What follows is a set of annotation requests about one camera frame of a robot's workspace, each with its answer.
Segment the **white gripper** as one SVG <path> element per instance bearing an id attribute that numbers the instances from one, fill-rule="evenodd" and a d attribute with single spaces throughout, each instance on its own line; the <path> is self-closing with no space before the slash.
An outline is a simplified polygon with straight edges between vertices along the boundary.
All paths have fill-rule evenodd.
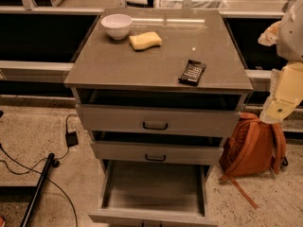
<path id="1" fill-rule="evenodd" d="M 276 44 L 280 21 L 268 26 L 258 37 L 265 46 Z M 303 100 L 303 62 L 289 62 L 281 71 L 272 70 L 270 95 L 265 100 L 259 119 L 267 124 L 282 122 Z"/>

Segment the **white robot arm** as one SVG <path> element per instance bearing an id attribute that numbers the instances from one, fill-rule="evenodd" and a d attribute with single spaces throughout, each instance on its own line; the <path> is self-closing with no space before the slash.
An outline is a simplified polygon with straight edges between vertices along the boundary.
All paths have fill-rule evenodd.
<path id="1" fill-rule="evenodd" d="M 281 70 L 272 70 L 270 95 L 259 116 L 264 123 L 282 122 L 303 100 L 303 0 L 296 0 L 280 21 L 267 27 L 258 43 L 275 44 L 279 57 L 288 61 Z"/>

